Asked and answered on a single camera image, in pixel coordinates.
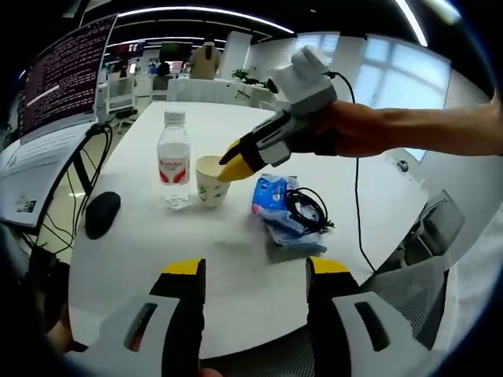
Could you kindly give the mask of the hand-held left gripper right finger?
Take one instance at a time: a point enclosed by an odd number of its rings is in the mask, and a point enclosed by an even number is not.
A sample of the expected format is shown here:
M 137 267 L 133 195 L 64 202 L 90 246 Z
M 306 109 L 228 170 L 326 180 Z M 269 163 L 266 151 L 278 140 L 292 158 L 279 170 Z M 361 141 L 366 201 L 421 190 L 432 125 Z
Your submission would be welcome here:
M 411 376 L 428 355 L 410 322 L 342 263 L 309 257 L 307 327 L 316 376 Z

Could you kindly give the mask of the person's right hand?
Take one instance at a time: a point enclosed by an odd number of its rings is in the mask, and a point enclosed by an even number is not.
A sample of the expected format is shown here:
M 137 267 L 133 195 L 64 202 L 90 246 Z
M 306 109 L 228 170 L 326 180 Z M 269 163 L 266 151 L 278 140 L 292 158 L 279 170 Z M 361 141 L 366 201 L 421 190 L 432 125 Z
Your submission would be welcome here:
M 295 152 L 354 157 L 355 144 L 350 131 L 357 109 L 356 104 L 335 101 L 311 115 L 307 127 L 298 135 Z

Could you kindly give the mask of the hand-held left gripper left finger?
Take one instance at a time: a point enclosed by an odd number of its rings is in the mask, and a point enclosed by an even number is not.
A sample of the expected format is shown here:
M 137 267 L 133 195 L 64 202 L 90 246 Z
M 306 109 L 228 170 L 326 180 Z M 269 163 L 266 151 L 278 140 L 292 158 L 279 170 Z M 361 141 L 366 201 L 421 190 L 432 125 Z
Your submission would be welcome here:
M 205 259 L 166 266 L 147 295 L 102 322 L 84 353 L 91 375 L 198 376 L 205 291 Z

